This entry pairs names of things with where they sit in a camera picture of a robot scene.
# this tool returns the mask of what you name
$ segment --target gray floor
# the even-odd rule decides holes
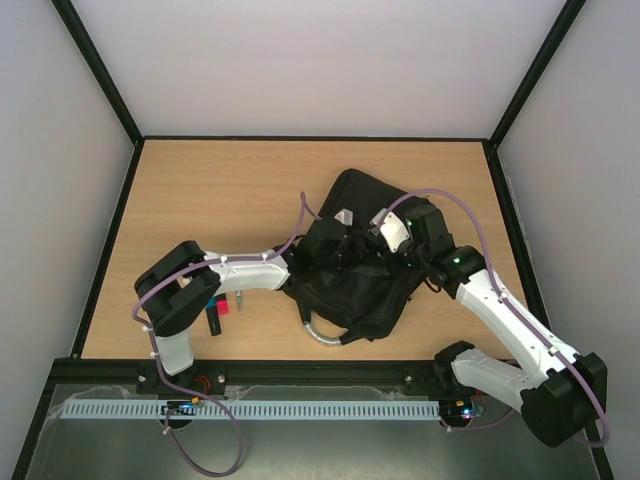
[[[276,398],[300,396],[276,392]],[[478,424],[504,411],[499,404],[488,407]],[[243,428],[248,450],[234,480],[597,479],[585,447],[569,441],[547,448],[519,416],[475,433],[447,434],[436,422],[398,421],[248,421]],[[161,431],[156,421],[55,418],[43,429],[28,478],[202,478]],[[178,437],[206,468],[225,469],[235,458],[229,422],[193,422]]]

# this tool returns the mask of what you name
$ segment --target black bag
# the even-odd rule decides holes
[[[353,212],[353,226],[366,231],[383,208],[405,194],[359,170],[345,170],[337,178],[320,217],[333,217],[343,208]],[[401,219],[416,206],[429,204],[423,198],[410,198],[394,209]],[[343,272],[321,270],[303,282],[285,285],[282,290],[298,303],[303,322],[315,312],[335,325],[346,328],[340,341],[347,344],[366,338],[384,338],[400,318],[411,294],[425,280],[426,272],[401,267],[380,272],[354,269]]]

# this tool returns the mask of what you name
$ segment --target gray wall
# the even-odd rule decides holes
[[[69,354],[131,144],[46,0],[0,2],[0,478]]]
[[[145,134],[486,137],[564,0],[74,3]]]
[[[500,149],[554,328],[608,364],[617,478],[640,468],[638,18],[587,2]]]

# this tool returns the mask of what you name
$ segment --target red object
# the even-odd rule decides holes
[[[229,313],[229,304],[226,300],[219,300],[216,302],[218,308],[218,315],[226,315]]]

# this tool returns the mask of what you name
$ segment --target wooden surface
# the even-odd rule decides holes
[[[254,253],[291,234],[299,191],[318,210],[336,177],[358,168],[404,190],[448,190],[476,212],[496,270],[523,300],[511,248],[479,143],[147,141],[85,344],[83,358],[148,358],[149,342],[131,320],[135,279],[183,240],[220,253]],[[431,197],[458,245],[478,240],[451,201]],[[305,230],[310,224],[307,217]],[[391,335],[338,348],[303,331],[296,306],[281,292],[248,291],[238,312],[221,317],[211,337],[204,315],[191,327],[196,358],[246,360],[431,359],[464,339],[510,357],[487,327],[445,293],[414,294]],[[316,317],[323,333],[341,330]]]

